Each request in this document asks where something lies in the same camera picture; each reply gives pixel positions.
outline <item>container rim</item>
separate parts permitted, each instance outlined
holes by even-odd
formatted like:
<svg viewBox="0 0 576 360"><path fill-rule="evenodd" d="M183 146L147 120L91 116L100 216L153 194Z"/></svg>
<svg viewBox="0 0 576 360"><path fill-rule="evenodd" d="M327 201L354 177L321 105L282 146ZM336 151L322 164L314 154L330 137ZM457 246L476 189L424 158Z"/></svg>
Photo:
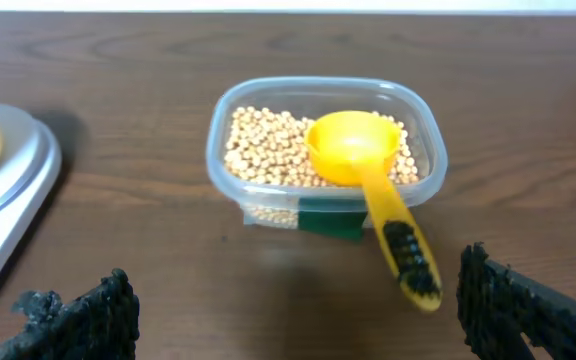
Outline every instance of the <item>container rim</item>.
<svg viewBox="0 0 576 360"><path fill-rule="evenodd" d="M426 102L414 91L409 88L382 79L360 78L360 77L326 77L326 76L279 76L279 77L262 77L246 80L239 83L229 90L227 90L215 105L212 120L210 123L210 130L208 133L208 141L206 145L206 164L208 175L217 187L227 197L237 201L246 202L247 195L265 194L265 195L288 195L298 197L316 197L328 199L346 199L346 200L362 200L363 193L361 188L343 188L343 187L298 187L298 186L285 186L285 185L261 185L253 182L244 181L232 175L224 166L223 159L220 158L220 143L221 139L220 128L223 126L224 120L227 118L227 106L233 99L245 93L264 89L275 86L286 86L291 84L299 84L300 86L341 86L350 88L364 88L364 89L380 89L383 92L396 92L396 96L401 100L407 102L410 106L416 108L421 115L421 121L428 135L431 138L434 148L426 149L432 151L435 155L435 161L430 169L428 175L415 184L397 185L399 192L405 199L406 195L410 197L413 193L426 194L424 197L415 199L413 203L406 202L408 206L415 206L421 204L432 197L443 183L443 179L448 168L448 155L446 148L439 132L439 128L435 121L430 107ZM277 207L284 208L282 201L276 201ZM267 201L261 206L272 207L273 202ZM353 206L353 209L326 209L326 212L347 212L347 211L366 211L365 204Z"/></svg>

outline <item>scale platform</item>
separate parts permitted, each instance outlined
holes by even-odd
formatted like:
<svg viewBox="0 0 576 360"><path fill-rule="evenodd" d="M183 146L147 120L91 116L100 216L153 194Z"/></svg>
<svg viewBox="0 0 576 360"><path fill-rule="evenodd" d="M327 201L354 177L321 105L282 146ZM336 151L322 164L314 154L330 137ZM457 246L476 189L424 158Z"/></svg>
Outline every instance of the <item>scale platform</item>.
<svg viewBox="0 0 576 360"><path fill-rule="evenodd" d="M0 104L0 271L55 183L61 151L27 112Z"/></svg>

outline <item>wooden table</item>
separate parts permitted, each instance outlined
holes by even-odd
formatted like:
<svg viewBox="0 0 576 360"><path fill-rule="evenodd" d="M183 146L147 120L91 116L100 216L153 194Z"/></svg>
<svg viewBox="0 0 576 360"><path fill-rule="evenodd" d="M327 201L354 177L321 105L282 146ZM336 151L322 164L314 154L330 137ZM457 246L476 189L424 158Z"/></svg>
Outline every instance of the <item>wooden table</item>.
<svg viewBox="0 0 576 360"><path fill-rule="evenodd" d="M210 183L213 106L240 81L406 84L450 167L414 210L443 274L420 315L374 240L244 227ZM0 102L51 126L65 175L0 277L0 342L28 289L71 300L113 267L141 299L139 359L468 359L459 254L576 298L576 18L0 14Z"/></svg>

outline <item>white wall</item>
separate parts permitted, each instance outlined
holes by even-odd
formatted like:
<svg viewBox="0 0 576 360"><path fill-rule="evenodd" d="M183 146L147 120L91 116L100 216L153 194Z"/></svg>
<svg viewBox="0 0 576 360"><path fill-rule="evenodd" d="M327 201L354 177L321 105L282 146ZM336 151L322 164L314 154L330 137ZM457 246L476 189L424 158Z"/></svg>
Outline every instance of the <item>white wall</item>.
<svg viewBox="0 0 576 360"><path fill-rule="evenodd" d="M576 0L0 0L0 10L576 13Z"/></svg>

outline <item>yellow measuring scoop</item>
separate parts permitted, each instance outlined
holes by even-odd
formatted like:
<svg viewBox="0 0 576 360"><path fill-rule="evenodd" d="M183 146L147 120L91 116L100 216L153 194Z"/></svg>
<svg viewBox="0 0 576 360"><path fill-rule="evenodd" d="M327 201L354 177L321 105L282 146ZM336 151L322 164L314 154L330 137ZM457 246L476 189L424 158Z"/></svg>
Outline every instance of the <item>yellow measuring scoop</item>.
<svg viewBox="0 0 576 360"><path fill-rule="evenodd" d="M379 245L404 294L420 309L441 304L441 279L430 248L388 179L399 150L400 129L364 111L319 118L306 134L315 171L342 186L361 185Z"/></svg>

